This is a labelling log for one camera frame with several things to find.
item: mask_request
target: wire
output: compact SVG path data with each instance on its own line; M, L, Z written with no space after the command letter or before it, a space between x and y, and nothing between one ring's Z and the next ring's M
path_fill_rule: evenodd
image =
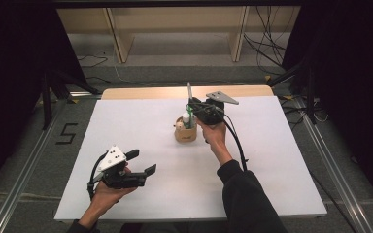
M265 72L265 73L270 73L270 74L273 74L273 75L282 75L282 74L276 74L276 73L273 73L273 72L269 72L267 71L265 68L263 68L261 66L261 58L262 57L265 57L267 58L268 60L272 61L274 64L278 65L279 67L283 68L282 67L282 60L284 60L283 56L281 55L280 53L280 50L286 50L284 49L283 47L277 45L277 41L284 35L284 33L287 31L288 27L289 27L289 24L291 23L292 21L292 18L293 18L293 13L294 13L294 10L295 10L295 7L292 7L292 12L291 12L291 15L289 17L289 20L288 20L288 23L286 25L286 27L284 28L284 31L274 40L272 38L272 26L275 22L275 18L276 18L276 15L278 13L278 11L281 9L281 7L277 7L277 9L275 10L274 12L274 15L272 17L272 20L271 20L271 13L272 13L272 7L271 6L268 6L266 7L266 11L267 11L267 15L266 15L266 20L264 20L264 18L262 17L260 11L259 11L259 8L258 7L255 7L257 13L258 13L258 16L259 16L259 19L261 20L262 22L262 26L263 26L263 29L264 29L264 32L262 34L262 39L261 39L261 42L256 42L252 39L250 39L248 37L248 35L244 34L244 38L246 39L246 41L248 42L248 44L250 45L250 47L255 50L257 52L256 54L256 64L257 64L257 67L259 70ZM269 45L268 44L265 44L263 43L263 41L267 40L269 42ZM268 47L267 49L265 49L264 51L261 50L261 46L266 46ZM271 57L269 57L268 55L266 55L266 51L268 49L272 49L273 53L274 53L274 56L275 56L275 60L273 60Z
M97 80L101 80L101 81L103 81L105 83L112 83L111 81L107 81L107 80L104 80L104 79L96 77L96 76L86 77L86 79L87 80L89 80L89 79L97 79Z
M347 216L344 214L344 212L341 210L340 206L338 205L338 203L335 201L335 199L332 197L331 194L329 194L328 190L326 190L326 188L322 185L322 183L320 182L320 180L318 180L318 178L314 175L314 173L312 173L310 170L308 170L310 172L310 175L311 177L317 182L317 184L322 188L322 190L325 192L326 196L328 196L328 198L332 201L332 203L334 204L334 206L337 208L337 210L339 211L339 213L341 214L341 216L343 217L343 219L347 222L347 224L350 226L350 228L353 230L353 232L356 233L356 230L354 229L353 225L351 224L350 220L347 218Z
M95 171L96 171L96 168L98 167L99 162L101 162L101 160L105 158L107 153L108 152L106 151L104 154L99 156L98 160L95 162L95 165L92 168L92 172L90 173L89 182L87 183L87 192L89 193L90 200L92 200L93 196L95 195L93 192L93 188L95 186L95 182L93 181L93 176L95 175Z
M115 72L117 74L117 77L120 81L125 82L125 83L133 83L133 84L138 84L138 85L143 85L143 86L154 86L154 85L186 85L188 82L178 82L178 83L138 83L138 82L133 82L129 80L124 80L120 77L117 66L114 65ZM230 82L230 81L225 81L225 80L212 80L212 81L196 81L196 82L190 82L190 83L216 83L216 82L221 82L221 83L230 83L230 84L235 84L235 85L248 85L247 83L235 83L235 82Z
M237 135L237 131L235 130L235 126L234 126L234 124L232 123L231 118L229 118L228 115L225 115L225 116L229 119L229 122L231 122L232 129L234 130L234 134L238 137L238 135Z
M96 63L96 64L94 64L94 65L91 65L91 66L83 66L83 67L95 67L95 66L97 66L97 65L99 65L99 64L102 64L102 63L104 63L105 61L108 60L108 57L106 57L106 56L96 56L96 55L85 55L84 57L79 58L78 60L84 60L84 59L86 59L87 57L96 57L96 58L100 58L100 59L103 59L103 60L100 61L100 62L98 62L98 63Z
M239 150L239 154L240 154L240 157L241 157L241 165L242 165L242 169L244 171L247 171L247 161L248 159L245 158L244 156L244 152L242 150L242 147L241 147L241 143L239 142L239 138L238 136L235 134L235 129L232 129L231 126L229 126L229 124L226 122L225 119L222 119L223 120L223 123L226 125L226 127L228 128L229 132L232 134L232 136L234 137L235 139L235 142L238 146L238 150Z
M314 112L314 118L319 122L326 122L328 120L329 114L326 114L325 118L322 119L320 116L317 116L316 112Z
M293 129L296 127L296 125L300 124L302 121L304 121L304 117L305 117L306 113L305 112L302 112L301 114L301 117L299 118L299 120L297 122L288 122L290 124L293 124L293 127L290 129L291 131L293 131Z
M288 101L290 101L290 100L288 100L288 99L284 100L284 102L283 102L283 103L281 103L281 107L284 107L284 105L285 105L285 104L286 104L286 102L288 102Z
M194 113L201 113L201 112L207 112L208 109L212 109L214 106L213 105L210 105L210 104L207 104L205 102L201 102L201 103L193 103L194 105L200 105L200 106L204 106L204 108L200 109L200 110L195 110L193 111ZM192 108L189 104L186 104L186 110L188 111L189 108Z

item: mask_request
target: small cup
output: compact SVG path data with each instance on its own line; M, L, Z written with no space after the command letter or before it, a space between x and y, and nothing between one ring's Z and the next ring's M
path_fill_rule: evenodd
M184 128L183 118L179 117L175 121L175 139L180 143L192 142L196 139L196 124L192 128Z

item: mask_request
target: wrist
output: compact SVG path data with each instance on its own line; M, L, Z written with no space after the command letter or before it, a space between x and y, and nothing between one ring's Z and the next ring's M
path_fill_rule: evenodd
M229 153L226 145L220 145L220 146L214 147L213 153L216 156L218 162L220 163L220 166L232 160L232 156Z
M92 226L100 217L102 217L103 214L105 214L105 212L102 209L90 205L89 208L84 212L78 223L87 229L91 229Z

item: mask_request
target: hand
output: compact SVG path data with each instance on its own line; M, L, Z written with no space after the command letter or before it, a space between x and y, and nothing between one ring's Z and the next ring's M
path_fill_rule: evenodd
M199 119L196 120L196 123L201 126L203 136L206 142L211 145L211 151L216 156L220 165L222 166L231 160L232 156L225 144L226 125L223 122L216 125L206 125Z
M125 172L130 173L131 171L125 167ZM111 207L113 207L117 201L120 200L124 195L133 192L137 187L114 189L107 187L102 181L99 182L95 189L95 195L89 205L89 208L85 211L81 217L79 224L87 229L90 229L93 224L103 216Z

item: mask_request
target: person's left hand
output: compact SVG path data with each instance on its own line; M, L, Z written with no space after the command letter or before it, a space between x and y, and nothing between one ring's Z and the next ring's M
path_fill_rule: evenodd
M80 219L79 224L90 229L92 225L113 207L124 195L133 192L137 187L114 189L107 187L102 181L95 189L95 195L89 205L89 208Z

